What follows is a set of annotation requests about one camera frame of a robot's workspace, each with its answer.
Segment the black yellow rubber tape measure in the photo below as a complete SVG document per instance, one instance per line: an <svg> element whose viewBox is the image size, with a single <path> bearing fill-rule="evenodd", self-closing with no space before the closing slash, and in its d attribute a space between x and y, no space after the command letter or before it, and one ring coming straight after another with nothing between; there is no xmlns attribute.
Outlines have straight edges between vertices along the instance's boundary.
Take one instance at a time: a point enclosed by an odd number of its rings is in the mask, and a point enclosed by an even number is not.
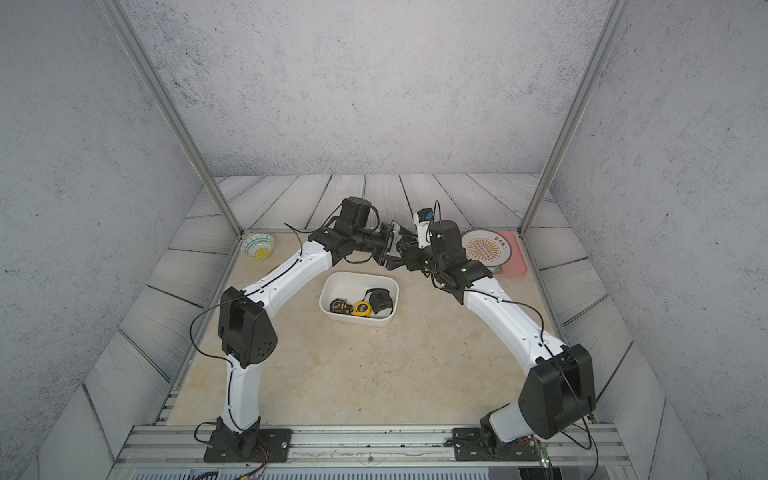
<svg viewBox="0 0 768 480"><path fill-rule="evenodd" d="M329 311L335 314L351 315L354 311L354 305L345 299L336 298L331 301Z"/></svg>

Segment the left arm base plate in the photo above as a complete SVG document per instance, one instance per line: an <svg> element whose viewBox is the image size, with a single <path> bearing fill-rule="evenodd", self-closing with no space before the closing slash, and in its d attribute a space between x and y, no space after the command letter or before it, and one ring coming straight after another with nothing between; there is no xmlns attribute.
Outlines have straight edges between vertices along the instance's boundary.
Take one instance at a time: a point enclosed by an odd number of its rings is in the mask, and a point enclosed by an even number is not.
<svg viewBox="0 0 768 480"><path fill-rule="evenodd" d="M213 431L203 455L205 463L285 463L293 431L291 429L249 430L240 434L226 425Z"/></svg>

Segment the small yellow tape measure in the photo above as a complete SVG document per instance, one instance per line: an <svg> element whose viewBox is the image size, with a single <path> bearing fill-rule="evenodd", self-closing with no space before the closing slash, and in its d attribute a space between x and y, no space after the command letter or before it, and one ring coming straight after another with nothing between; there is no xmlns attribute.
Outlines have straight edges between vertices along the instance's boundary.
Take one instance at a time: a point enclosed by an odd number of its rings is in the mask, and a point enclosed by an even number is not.
<svg viewBox="0 0 768 480"><path fill-rule="evenodd" d="M359 301L355 303L352 310L352 315L356 317L370 317L372 312L372 305L369 302Z"/></svg>

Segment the large black tape measure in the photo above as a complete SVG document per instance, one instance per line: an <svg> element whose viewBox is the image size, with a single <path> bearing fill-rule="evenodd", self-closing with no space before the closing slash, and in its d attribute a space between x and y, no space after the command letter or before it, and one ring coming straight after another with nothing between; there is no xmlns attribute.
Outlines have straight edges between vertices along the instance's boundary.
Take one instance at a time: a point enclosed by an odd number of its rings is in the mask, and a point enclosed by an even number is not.
<svg viewBox="0 0 768 480"><path fill-rule="evenodd" d="M364 300L370 305L369 316L386 317L394 310L394 300L386 288L371 288L366 291Z"/></svg>

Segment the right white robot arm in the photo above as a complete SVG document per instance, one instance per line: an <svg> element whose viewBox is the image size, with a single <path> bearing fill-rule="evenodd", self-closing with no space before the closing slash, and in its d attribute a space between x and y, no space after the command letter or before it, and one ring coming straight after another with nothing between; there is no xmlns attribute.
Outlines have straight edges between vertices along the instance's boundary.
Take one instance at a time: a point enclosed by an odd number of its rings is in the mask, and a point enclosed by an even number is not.
<svg viewBox="0 0 768 480"><path fill-rule="evenodd" d="M422 272L480 317L518 361L525 375L518 399L481 421L492 442L549 439L595 409L590 353L549 334L534 307L514 301L488 267L468 258L454 222L427 220L416 231L393 222L382 230L387 251L381 262L387 269Z"/></svg>

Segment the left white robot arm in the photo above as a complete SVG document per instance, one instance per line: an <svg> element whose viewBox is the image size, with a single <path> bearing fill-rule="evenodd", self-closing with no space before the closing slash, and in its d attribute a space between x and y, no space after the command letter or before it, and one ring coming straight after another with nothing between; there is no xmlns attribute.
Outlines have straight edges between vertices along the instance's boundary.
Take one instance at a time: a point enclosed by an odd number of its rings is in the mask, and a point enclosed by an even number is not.
<svg viewBox="0 0 768 480"><path fill-rule="evenodd" d="M233 435L258 428L262 363L277 346L272 319L279 310L316 276L354 252L368 252L384 266L409 232L395 221L369 229L368 216L376 211L363 198L344 199L339 214L310 232L299 250L276 270L243 290L230 288L222 294L218 334L228 379L220 423Z"/></svg>

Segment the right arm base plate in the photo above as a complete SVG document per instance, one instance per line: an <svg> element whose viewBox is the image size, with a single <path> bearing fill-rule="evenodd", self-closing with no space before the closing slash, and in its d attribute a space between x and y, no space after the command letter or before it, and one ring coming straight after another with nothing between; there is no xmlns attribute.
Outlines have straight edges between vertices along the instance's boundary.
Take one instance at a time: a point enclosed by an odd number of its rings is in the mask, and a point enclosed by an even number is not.
<svg viewBox="0 0 768 480"><path fill-rule="evenodd" d="M444 442L453 449L458 462L540 462L536 441L531 437L504 443L488 429L480 427L457 427Z"/></svg>

